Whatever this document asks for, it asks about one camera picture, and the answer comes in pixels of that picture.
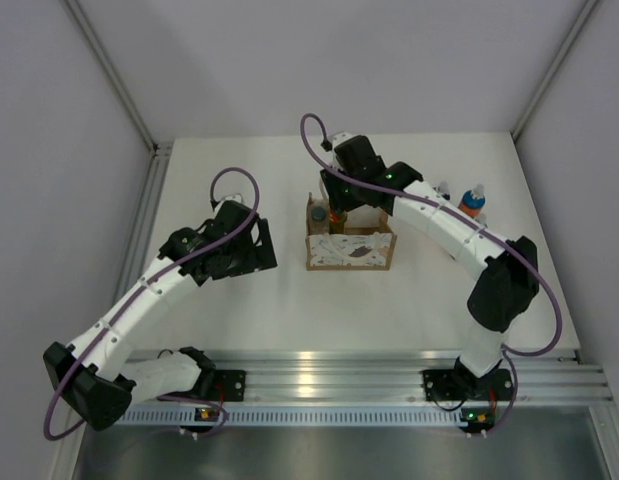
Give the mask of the yellow bottle with red cap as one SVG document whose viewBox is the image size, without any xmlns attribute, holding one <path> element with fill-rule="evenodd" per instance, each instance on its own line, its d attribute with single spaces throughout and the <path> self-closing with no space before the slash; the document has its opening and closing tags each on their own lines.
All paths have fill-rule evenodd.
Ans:
<svg viewBox="0 0 619 480">
<path fill-rule="evenodd" d="M 333 210 L 330 212 L 329 233 L 331 235 L 344 235 L 347 221 L 347 213 Z"/>
</svg>

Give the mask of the clear jar with dark lid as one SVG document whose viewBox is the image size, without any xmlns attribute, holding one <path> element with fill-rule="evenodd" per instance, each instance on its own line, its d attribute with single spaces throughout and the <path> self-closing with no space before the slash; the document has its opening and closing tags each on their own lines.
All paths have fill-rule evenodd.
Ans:
<svg viewBox="0 0 619 480">
<path fill-rule="evenodd" d="M 325 200 L 312 202 L 307 209 L 308 230 L 310 235 L 330 233 L 330 206 Z"/>
</svg>

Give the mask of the orange bottle with white cap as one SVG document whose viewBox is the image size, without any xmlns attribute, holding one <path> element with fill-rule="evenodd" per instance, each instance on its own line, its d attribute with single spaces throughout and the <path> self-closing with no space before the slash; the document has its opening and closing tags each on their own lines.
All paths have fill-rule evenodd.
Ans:
<svg viewBox="0 0 619 480">
<path fill-rule="evenodd" d="M 436 192 L 445 200 L 449 201 L 451 199 L 449 185 L 446 181 L 441 181 L 436 187 Z"/>
</svg>

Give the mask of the tall orange spray bottle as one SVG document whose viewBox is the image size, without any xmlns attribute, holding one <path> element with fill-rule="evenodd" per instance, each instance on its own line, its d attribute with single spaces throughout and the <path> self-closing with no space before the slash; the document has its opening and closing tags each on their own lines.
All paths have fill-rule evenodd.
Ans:
<svg viewBox="0 0 619 480">
<path fill-rule="evenodd" d="M 458 204 L 460 211 L 475 219 L 477 218 L 486 203 L 485 187 L 483 184 L 477 184 L 470 190 L 467 190 L 461 197 Z"/>
</svg>

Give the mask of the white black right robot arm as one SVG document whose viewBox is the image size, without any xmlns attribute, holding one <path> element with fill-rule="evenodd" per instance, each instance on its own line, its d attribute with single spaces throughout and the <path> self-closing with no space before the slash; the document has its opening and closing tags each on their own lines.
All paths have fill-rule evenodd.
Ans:
<svg viewBox="0 0 619 480">
<path fill-rule="evenodd" d="M 386 165 L 364 135 L 326 136 L 321 147 L 333 156 L 320 175 L 334 210 L 379 208 L 437 243 L 474 280 L 467 309 L 475 325 L 448 380 L 465 398 L 482 395 L 501 363 L 512 322 L 539 292 L 535 243 L 491 233 L 408 164 Z"/>
</svg>

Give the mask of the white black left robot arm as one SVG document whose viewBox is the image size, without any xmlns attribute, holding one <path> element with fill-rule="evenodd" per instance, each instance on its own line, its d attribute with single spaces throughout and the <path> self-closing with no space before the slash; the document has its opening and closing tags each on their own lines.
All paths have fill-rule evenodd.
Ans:
<svg viewBox="0 0 619 480">
<path fill-rule="evenodd" d="M 43 363 L 54 389 L 95 431 L 114 425 L 138 403 L 176 396 L 217 400 L 214 362 L 195 347 L 131 363 L 131 354 L 181 300 L 209 281 L 277 265 L 269 222 L 242 203 L 220 202 L 200 228 L 181 228 L 133 287 L 102 318 L 68 344 L 52 343 Z"/>
</svg>

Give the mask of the burlap canvas tote bag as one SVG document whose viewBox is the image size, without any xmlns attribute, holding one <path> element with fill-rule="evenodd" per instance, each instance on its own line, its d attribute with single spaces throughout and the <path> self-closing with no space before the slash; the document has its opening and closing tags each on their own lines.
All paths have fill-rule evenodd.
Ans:
<svg viewBox="0 0 619 480">
<path fill-rule="evenodd" d="M 310 235 L 308 206 L 317 200 L 329 202 L 323 182 L 320 196 L 308 197 L 306 205 L 306 269 L 309 271 L 387 271 L 390 269 L 397 235 L 388 215 L 379 208 L 359 207 L 347 213 L 344 235 Z"/>
</svg>

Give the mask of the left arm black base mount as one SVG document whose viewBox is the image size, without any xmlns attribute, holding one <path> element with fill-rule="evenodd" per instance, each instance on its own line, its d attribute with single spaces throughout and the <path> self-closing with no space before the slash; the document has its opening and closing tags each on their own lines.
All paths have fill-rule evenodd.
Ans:
<svg viewBox="0 0 619 480">
<path fill-rule="evenodd" d="M 187 391 L 174 391 L 167 396 L 204 400 L 215 403 L 243 402 L 246 390 L 244 370 L 204 370 Z"/>
</svg>

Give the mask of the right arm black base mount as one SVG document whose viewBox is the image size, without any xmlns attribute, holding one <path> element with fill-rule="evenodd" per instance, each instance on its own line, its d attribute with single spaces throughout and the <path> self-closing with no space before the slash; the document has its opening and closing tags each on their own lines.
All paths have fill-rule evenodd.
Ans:
<svg viewBox="0 0 619 480">
<path fill-rule="evenodd" d="M 428 402 L 498 402 L 512 398 L 514 381 L 509 370 L 498 368 L 476 378 L 454 368 L 427 369 L 422 372 L 425 399 Z"/>
</svg>

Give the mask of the aluminium rail frame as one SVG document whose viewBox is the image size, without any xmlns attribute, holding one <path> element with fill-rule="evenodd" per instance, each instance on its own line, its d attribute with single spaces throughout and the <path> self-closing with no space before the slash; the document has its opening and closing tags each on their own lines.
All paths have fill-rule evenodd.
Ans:
<svg viewBox="0 0 619 480">
<path fill-rule="evenodd" d="M 426 404 L 422 372 L 450 368 L 453 351 L 213 351 L 221 369 L 247 373 L 244 403 L 255 405 Z M 591 406 L 613 401 L 603 369 L 573 352 L 515 358 L 517 406 Z"/>
</svg>

